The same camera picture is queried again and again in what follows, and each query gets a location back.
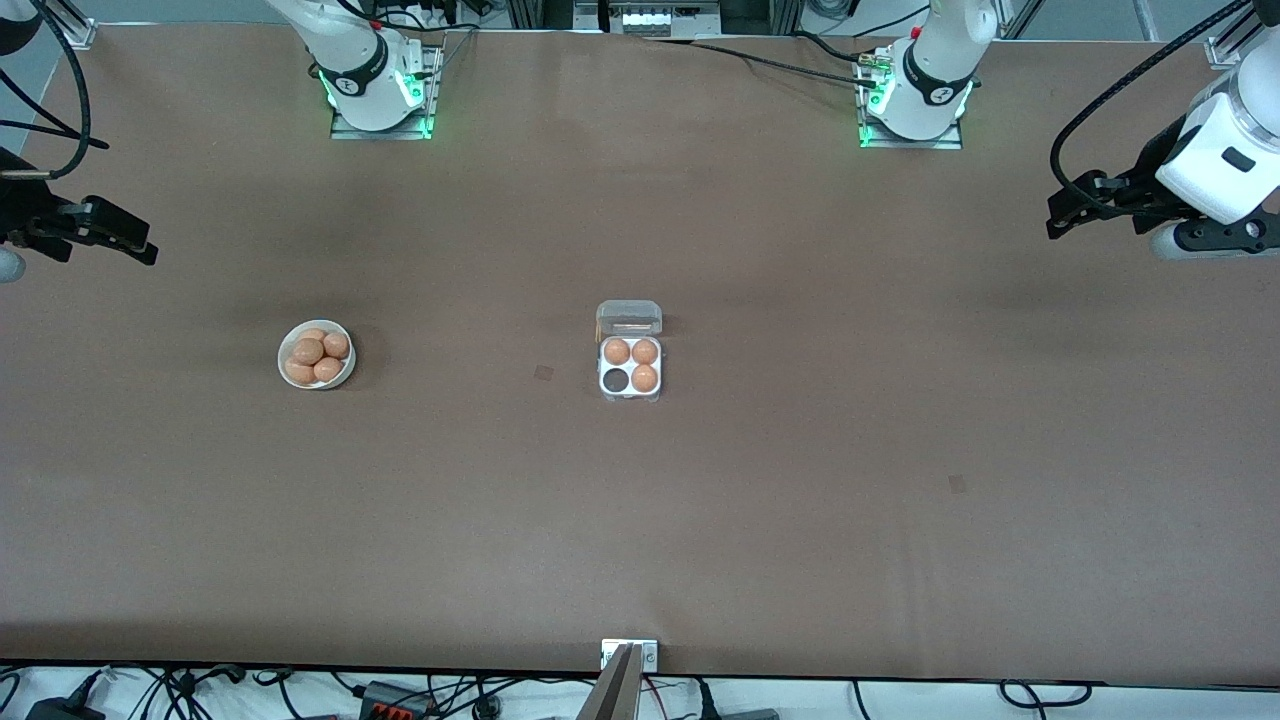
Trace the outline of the black red connector box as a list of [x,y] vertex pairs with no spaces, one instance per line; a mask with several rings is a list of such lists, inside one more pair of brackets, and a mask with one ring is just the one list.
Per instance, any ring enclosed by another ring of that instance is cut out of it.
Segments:
[[436,711],[426,691],[410,691],[385,682],[364,685],[358,720],[430,720]]

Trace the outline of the grey power strip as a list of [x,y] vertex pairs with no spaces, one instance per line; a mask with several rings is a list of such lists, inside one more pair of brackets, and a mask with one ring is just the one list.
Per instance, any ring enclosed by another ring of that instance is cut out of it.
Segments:
[[646,38],[696,38],[722,31],[718,0],[573,0],[571,29]]

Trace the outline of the clear plastic egg box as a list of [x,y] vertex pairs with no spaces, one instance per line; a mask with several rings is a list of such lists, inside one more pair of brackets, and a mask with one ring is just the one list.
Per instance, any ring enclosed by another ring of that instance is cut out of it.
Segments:
[[[663,311],[652,300],[612,299],[603,301],[595,314],[596,341],[596,386],[602,396],[609,401],[644,400],[655,402],[664,387],[666,350],[660,341]],[[652,338],[660,347],[660,359],[655,369],[660,373],[658,389],[649,395],[637,395],[630,387],[630,375],[637,365],[632,359],[622,366],[612,366],[602,356],[602,346],[609,338],[625,338],[631,347],[641,338]]]

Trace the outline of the metal table edge bracket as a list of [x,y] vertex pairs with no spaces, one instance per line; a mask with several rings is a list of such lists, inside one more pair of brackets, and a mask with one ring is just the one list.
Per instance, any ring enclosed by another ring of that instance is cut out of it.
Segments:
[[643,639],[643,638],[605,638],[600,642],[599,653],[599,667],[604,670],[609,661],[613,659],[614,653],[623,646],[636,646],[639,647],[639,653],[641,657],[643,673],[655,674],[658,673],[658,660],[659,660],[659,643],[657,639]]

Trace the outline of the aluminium frame profile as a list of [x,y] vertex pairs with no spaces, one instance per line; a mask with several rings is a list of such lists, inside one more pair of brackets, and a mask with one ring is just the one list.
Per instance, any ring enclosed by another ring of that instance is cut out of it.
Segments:
[[1244,55],[1262,40],[1265,26],[1254,10],[1254,0],[1224,20],[1204,41],[1204,55],[1215,70],[1228,70],[1243,60]]
[[91,47],[99,22],[87,15],[76,0],[40,0],[50,12],[52,23],[76,51]]

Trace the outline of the white round bowl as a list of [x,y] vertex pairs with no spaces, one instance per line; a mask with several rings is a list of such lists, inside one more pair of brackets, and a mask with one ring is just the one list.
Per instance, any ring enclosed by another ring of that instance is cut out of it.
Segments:
[[[342,333],[346,333],[349,337],[349,341],[351,341],[351,351],[349,351],[349,356],[343,361],[343,364],[344,364],[343,372],[332,383],[321,384],[321,383],[315,382],[310,387],[298,387],[298,386],[291,383],[285,378],[284,372],[282,370],[282,366],[284,365],[285,360],[289,359],[291,350],[293,348],[293,345],[297,341],[298,333],[302,332],[303,329],[311,328],[311,327],[323,328],[328,333],[330,333],[330,332],[342,332]],[[282,378],[289,386],[292,386],[292,387],[294,387],[297,389],[334,389],[338,386],[343,384],[355,373],[356,363],[357,363],[357,348],[355,346],[353,336],[343,325],[340,325],[339,323],[333,322],[333,320],[328,320],[328,319],[314,319],[314,320],[310,320],[310,322],[301,323],[300,325],[297,325],[289,333],[285,334],[285,337],[280,342],[278,352],[276,352],[276,365],[278,365],[278,370],[279,370]]]

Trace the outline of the black power adapter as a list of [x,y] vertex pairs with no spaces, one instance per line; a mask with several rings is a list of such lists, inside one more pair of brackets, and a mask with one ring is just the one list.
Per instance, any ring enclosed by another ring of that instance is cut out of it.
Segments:
[[70,698],[54,697],[35,702],[24,720],[106,720],[104,712]]

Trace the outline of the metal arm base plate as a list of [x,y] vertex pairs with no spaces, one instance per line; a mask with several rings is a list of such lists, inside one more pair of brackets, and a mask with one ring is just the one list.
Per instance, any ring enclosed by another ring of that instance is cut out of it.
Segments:
[[870,87],[856,90],[860,146],[960,150],[960,118],[975,78],[942,85],[925,79],[918,88],[904,58],[905,51],[891,44],[861,54],[854,64],[855,77],[870,81]]
[[442,50],[419,41],[387,44],[352,70],[323,69],[334,140],[430,140],[440,88]]

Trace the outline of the grey metal bar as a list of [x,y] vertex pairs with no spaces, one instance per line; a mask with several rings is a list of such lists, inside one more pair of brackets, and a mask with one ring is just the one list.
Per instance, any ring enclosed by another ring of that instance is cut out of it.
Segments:
[[637,720],[646,646],[639,641],[620,641],[602,656],[605,664],[575,720]]

